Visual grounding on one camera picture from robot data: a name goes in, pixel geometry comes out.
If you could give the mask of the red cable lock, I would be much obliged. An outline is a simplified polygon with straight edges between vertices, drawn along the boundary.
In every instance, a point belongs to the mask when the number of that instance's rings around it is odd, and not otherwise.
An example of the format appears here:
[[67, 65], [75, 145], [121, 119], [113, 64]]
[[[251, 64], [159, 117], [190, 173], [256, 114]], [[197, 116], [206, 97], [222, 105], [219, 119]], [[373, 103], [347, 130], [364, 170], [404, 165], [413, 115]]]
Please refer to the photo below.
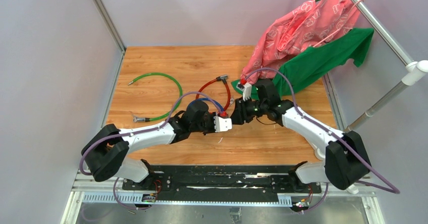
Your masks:
[[232, 95], [228, 78], [229, 76], [226, 74], [217, 76], [202, 85], [198, 91], [207, 93], [209, 96], [213, 96], [213, 98], [218, 101], [223, 109], [227, 110], [230, 107], [229, 97]]

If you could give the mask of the pink patterned garment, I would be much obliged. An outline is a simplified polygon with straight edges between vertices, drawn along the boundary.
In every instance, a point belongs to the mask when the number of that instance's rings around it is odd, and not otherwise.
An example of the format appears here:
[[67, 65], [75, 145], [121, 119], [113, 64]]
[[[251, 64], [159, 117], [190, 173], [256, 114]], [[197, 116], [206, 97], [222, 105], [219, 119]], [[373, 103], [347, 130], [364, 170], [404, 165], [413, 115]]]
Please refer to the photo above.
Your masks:
[[339, 25], [344, 26], [319, 46], [349, 32], [360, 16], [360, 11], [355, 7], [354, 9], [357, 9], [355, 13], [345, 19], [354, 4], [352, 0], [309, 0], [276, 19], [267, 29], [278, 30], [281, 38], [277, 44], [277, 51], [292, 58], [336, 31]]

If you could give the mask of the green t-shirt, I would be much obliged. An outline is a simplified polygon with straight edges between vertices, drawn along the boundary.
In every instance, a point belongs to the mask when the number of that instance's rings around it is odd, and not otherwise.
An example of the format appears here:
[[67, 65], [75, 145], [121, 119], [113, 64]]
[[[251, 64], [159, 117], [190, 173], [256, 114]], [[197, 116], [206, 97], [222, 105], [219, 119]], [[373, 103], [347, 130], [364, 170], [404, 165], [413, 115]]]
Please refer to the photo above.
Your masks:
[[289, 58], [277, 51], [281, 38], [278, 30], [269, 28], [260, 37], [248, 64], [242, 70], [241, 78], [263, 68], [263, 71], [251, 75], [248, 82], [253, 84], [258, 79], [272, 79], [281, 96], [298, 93], [349, 59], [353, 60], [356, 67], [360, 67], [365, 61], [373, 34], [372, 28], [354, 28], [332, 42], [318, 47], [310, 46]]

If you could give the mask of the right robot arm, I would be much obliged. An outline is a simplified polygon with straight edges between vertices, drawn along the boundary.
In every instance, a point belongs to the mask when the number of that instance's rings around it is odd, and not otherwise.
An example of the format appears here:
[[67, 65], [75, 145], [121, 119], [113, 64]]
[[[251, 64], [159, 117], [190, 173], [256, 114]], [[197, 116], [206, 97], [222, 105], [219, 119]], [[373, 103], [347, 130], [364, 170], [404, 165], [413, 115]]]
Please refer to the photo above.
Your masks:
[[302, 192], [308, 184], [330, 183], [351, 194], [358, 193], [355, 183], [369, 173], [370, 161], [361, 136], [331, 128], [305, 113], [290, 100], [282, 100], [273, 82], [259, 80], [257, 100], [251, 99], [251, 84], [241, 80], [236, 85], [242, 97], [235, 100], [231, 115], [234, 125], [250, 123], [254, 117], [267, 116], [274, 123], [302, 136], [314, 149], [318, 163], [303, 161], [288, 171], [288, 185]]

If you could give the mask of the silver key with ring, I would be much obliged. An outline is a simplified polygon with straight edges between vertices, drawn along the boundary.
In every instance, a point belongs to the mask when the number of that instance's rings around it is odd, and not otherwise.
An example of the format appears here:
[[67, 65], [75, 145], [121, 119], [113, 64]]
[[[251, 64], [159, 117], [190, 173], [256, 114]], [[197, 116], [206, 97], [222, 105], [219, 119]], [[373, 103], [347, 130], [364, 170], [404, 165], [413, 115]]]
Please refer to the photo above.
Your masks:
[[234, 101], [235, 101], [234, 96], [231, 95], [229, 97], [229, 106], [231, 106], [234, 103]]

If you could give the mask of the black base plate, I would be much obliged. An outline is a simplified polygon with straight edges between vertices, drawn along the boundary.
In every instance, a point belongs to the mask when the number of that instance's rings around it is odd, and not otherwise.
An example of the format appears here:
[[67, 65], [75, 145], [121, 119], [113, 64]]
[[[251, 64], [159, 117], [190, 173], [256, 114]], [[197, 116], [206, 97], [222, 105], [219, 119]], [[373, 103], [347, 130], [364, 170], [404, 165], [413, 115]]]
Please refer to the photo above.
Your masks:
[[160, 189], [162, 201], [261, 202], [279, 201], [279, 194], [307, 197], [321, 193], [316, 183], [296, 185], [288, 175], [290, 165], [152, 165], [140, 183], [126, 180], [131, 191]]

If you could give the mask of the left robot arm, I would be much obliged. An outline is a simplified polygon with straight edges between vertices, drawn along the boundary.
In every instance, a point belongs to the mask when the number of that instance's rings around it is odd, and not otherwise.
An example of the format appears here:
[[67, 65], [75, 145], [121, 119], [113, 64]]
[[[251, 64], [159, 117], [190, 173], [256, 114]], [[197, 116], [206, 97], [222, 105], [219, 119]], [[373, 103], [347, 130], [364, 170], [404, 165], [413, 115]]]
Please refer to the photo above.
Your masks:
[[129, 154], [157, 145], [169, 145], [189, 138], [192, 133], [216, 133], [220, 115], [210, 113], [203, 101], [189, 105], [159, 124], [136, 129], [119, 129], [105, 125], [82, 149], [81, 154], [96, 182], [110, 178], [134, 181], [142, 190], [154, 186], [154, 176], [146, 160], [129, 158]]

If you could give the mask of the metal clothes rack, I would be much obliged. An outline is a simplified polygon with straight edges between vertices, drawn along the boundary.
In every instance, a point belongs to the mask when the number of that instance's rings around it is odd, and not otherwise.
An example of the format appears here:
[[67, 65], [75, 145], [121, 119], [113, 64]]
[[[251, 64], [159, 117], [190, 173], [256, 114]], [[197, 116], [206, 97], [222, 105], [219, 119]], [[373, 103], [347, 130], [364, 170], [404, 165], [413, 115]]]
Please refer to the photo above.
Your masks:
[[353, 126], [372, 166], [399, 189], [427, 183], [427, 76], [402, 83], [412, 62], [427, 62], [427, 0], [361, 0], [357, 27], [374, 29], [362, 66], [331, 70], [328, 86], [340, 129]]

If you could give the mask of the pink clothes hanger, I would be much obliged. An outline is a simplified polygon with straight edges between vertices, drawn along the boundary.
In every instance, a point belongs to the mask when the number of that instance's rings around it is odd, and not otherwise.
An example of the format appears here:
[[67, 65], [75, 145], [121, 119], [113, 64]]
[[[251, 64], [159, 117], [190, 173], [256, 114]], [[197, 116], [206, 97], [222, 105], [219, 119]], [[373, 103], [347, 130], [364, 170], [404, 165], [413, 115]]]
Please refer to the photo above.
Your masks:
[[[354, 13], [355, 13], [355, 11], [357, 10], [357, 9], [354, 9], [355, 7], [357, 7], [357, 5], [359, 4], [359, 3], [361, 3], [361, 2], [363, 2], [364, 0], [358, 0], [352, 7], [351, 7], [351, 9], [350, 9], [350, 12], [346, 15], [346, 17], [345, 17], [345, 19], [347, 19], [348, 18], [348, 16], [352, 16]], [[338, 33], [342, 28], [343, 28], [343, 26], [344, 25], [339, 25], [338, 27], [337, 27], [337, 30], [336, 31], [333, 31], [331, 34], [329, 34], [329, 35], [327, 35], [325, 38], [323, 38], [320, 42], [318, 42], [317, 44], [315, 44], [313, 47], [317, 47], [317, 46], [319, 46], [321, 43], [323, 43], [324, 41], [326, 41], [327, 39], [329, 39], [330, 37], [333, 37], [336, 33]]]

